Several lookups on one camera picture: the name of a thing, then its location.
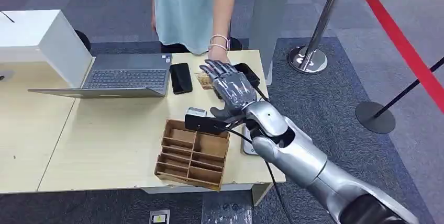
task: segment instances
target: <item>cardboard tray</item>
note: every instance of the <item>cardboard tray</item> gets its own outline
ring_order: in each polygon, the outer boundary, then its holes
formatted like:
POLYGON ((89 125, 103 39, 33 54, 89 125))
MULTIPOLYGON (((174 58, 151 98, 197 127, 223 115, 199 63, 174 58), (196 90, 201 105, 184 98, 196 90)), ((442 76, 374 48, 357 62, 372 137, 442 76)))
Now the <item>cardboard tray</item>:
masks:
POLYGON ((227 132, 216 136, 191 131, 183 121, 168 120, 154 174, 162 180, 219 191, 228 146, 227 132))

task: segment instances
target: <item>white cardboard box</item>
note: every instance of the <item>white cardboard box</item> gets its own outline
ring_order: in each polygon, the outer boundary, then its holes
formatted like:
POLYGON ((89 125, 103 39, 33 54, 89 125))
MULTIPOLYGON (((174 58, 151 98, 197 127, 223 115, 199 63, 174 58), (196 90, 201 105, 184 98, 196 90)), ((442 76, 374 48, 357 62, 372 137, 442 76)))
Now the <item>white cardboard box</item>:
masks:
POLYGON ((48 62, 71 88, 79 88, 92 56, 60 10, 0 14, 0 63, 48 62))

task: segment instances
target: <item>red stripe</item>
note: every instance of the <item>red stripe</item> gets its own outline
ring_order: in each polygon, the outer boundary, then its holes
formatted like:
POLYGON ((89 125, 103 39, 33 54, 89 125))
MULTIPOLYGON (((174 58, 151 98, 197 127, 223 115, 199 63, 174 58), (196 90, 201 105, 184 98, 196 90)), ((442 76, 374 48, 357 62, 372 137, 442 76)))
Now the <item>red stripe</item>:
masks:
POLYGON ((435 101, 436 105, 444 113, 444 88, 442 88, 441 84, 435 76, 433 76, 432 72, 409 43, 382 3, 379 0, 366 1, 410 69, 424 86, 430 97, 435 101))

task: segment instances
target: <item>robot forearm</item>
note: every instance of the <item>robot forearm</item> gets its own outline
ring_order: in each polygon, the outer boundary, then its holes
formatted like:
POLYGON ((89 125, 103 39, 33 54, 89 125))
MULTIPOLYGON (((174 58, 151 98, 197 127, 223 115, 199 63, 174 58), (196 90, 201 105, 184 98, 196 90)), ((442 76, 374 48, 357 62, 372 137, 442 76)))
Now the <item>robot forearm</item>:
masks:
POLYGON ((252 145, 256 153, 307 189, 336 223, 418 223, 411 212, 388 194, 330 162, 308 135, 271 104, 257 102, 245 111, 249 119, 267 119, 258 123, 261 129, 274 129, 262 134, 253 129, 252 145))

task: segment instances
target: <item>wire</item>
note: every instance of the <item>wire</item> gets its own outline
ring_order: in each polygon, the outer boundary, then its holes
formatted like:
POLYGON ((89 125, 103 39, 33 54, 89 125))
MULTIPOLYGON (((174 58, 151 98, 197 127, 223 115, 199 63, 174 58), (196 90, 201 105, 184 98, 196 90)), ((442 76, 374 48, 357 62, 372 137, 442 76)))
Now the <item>wire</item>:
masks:
POLYGON ((14 20, 12 20, 12 19, 11 19, 8 15, 6 15, 3 11, 0 10, 0 13, 2 13, 3 15, 5 15, 10 21, 12 21, 13 23, 15 23, 14 20))
POLYGON ((227 127, 217 127, 217 128, 219 128, 220 130, 226 130, 226 131, 229 131, 229 132, 231 132, 231 133, 233 133, 233 134, 235 134, 235 135, 237 135, 237 136, 243 138, 246 142, 252 144, 251 140, 249 140, 247 137, 245 137, 244 135, 242 135, 242 134, 236 132, 236 131, 233 130, 233 129, 230 129, 230 128, 227 128, 227 127))
POLYGON ((276 180, 274 179, 274 175, 273 175, 273 172, 271 171, 270 164, 267 161, 265 161, 265 164, 267 165, 268 171, 270 172, 271 180, 273 181, 274 189, 276 189, 277 197, 278 197, 279 201, 281 202, 282 210, 284 210, 284 214, 285 214, 285 216, 287 216, 289 223, 293 224, 290 214, 288 213, 288 209, 284 205, 284 201, 282 200, 281 191, 279 191, 278 184, 276 183, 276 180))
POLYGON ((271 104, 270 100, 267 97, 265 97, 264 93, 261 91, 261 89, 259 89, 259 87, 254 87, 254 89, 259 93, 259 95, 261 95, 262 99, 271 104))
MULTIPOLYGON (((240 133, 238 133, 238 132, 236 132, 236 131, 234 131, 234 130, 232 130, 230 128, 227 128, 227 127, 217 127, 217 128, 219 128, 221 130, 229 131, 229 132, 231 132, 231 133, 241 137, 246 142, 252 144, 251 140, 249 140, 247 137, 245 137, 244 135, 242 135, 242 134, 240 134, 240 133)), ((265 164, 267 165, 268 171, 270 172, 271 180, 273 181, 273 186, 276 189, 277 197, 278 197, 279 201, 281 202, 282 209, 284 210, 284 214, 287 217, 289 223, 293 224, 293 221, 291 220, 290 214, 288 213, 287 207, 284 205, 284 201, 282 200, 281 191, 279 191, 278 184, 276 183, 276 179, 274 178, 273 172, 271 171, 270 164, 267 161, 265 161, 265 164)))

